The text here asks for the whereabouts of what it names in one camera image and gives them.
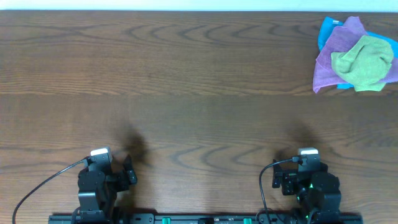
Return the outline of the green microfiber cloth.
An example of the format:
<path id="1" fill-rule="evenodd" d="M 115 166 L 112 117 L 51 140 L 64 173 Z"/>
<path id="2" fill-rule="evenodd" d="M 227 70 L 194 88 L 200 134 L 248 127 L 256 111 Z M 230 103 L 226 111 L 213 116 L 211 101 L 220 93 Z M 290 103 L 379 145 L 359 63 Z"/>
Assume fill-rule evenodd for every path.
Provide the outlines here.
<path id="1" fill-rule="evenodd" d="M 347 52 L 331 53 L 331 67 L 355 91 L 381 91 L 392 68 L 394 53 L 385 40 L 364 35 Z"/>

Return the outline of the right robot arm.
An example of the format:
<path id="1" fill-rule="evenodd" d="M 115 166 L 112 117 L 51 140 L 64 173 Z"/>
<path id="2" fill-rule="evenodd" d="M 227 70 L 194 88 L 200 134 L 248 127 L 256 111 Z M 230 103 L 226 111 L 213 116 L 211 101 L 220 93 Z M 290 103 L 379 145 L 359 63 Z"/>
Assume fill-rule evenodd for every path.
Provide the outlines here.
<path id="1" fill-rule="evenodd" d="M 284 223 L 339 223 L 340 181 L 328 172 L 328 166 L 314 159 L 298 159 L 296 169 L 273 166 L 273 188 L 283 195 L 294 195 L 300 205 L 283 220 Z"/>

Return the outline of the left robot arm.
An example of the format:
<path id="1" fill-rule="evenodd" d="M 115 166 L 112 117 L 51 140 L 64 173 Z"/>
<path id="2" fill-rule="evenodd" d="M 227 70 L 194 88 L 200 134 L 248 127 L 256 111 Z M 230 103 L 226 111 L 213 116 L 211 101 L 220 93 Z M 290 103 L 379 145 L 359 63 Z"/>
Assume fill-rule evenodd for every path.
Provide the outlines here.
<path id="1" fill-rule="evenodd" d="M 112 155 L 98 154 L 83 160 L 85 168 L 78 174 L 80 206 L 72 213 L 72 223 L 122 223 L 122 211 L 115 206 L 117 194 L 137 183 L 131 156 L 119 172 L 113 172 Z"/>

